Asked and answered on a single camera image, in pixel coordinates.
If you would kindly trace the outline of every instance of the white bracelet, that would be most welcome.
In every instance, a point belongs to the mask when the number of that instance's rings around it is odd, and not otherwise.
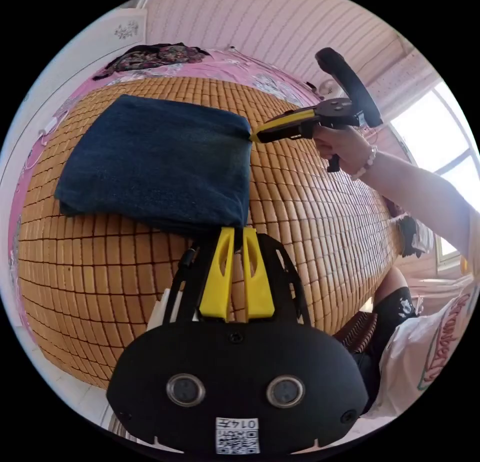
[[[369,155],[365,165],[362,168],[360,168],[360,170],[357,173],[355,173],[354,175],[352,175],[350,177],[353,182],[355,180],[358,180],[363,175],[365,175],[367,170],[373,165],[375,157],[377,156],[377,151],[378,151],[377,146],[373,145],[372,148],[371,148],[370,155]]]

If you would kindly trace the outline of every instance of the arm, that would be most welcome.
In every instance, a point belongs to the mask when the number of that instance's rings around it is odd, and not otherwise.
[[[320,156],[328,159],[338,153],[341,168],[350,175],[366,163],[370,154],[370,144],[350,127],[317,127],[314,139]],[[380,151],[360,179],[468,256],[471,207],[450,182]]]

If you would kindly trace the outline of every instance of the qr code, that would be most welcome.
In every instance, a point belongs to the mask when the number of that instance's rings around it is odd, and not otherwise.
[[[226,454],[260,453],[257,418],[216,419],[216,452]]]

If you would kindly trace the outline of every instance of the hand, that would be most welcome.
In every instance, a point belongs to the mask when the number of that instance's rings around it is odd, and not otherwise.
[[[319,155],[329,160],[333,154],[338,154],[340,168],[349,175],[354,175],[365,165],[372,149],[353,127],[334,130],[317,125],[313,130],[313,139]]]

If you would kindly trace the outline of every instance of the dark blue cloth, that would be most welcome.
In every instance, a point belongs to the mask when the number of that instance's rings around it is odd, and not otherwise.
[[[188,236],[243,227],[249,128],[224,110],[121,95],[67,160],[54,194],[60,211],[119,213]]]

